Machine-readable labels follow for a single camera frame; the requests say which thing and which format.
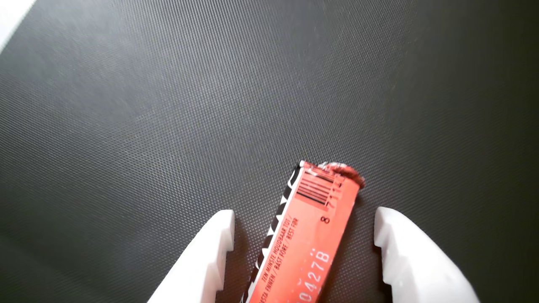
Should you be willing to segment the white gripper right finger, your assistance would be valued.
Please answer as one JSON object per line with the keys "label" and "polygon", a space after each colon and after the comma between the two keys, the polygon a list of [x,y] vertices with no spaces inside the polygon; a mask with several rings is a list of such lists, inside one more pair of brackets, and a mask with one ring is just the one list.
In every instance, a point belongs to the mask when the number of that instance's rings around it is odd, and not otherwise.
{"label": "white gripper right finger", "polygon": [[382,278],[395,303],[478,303],[462,271],[402,213],[378,207],[374,244],[382,253]]}

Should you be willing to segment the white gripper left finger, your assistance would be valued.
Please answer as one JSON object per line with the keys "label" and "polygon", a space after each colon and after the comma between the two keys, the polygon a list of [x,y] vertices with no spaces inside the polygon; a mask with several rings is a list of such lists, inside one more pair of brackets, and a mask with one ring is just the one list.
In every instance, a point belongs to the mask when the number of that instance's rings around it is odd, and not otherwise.
{"label": "white gripper left finger", "polygon": [[234,250],[235,214],[221,210],[199,230],[149,303],[214,303],[223,290],[227,253]]}

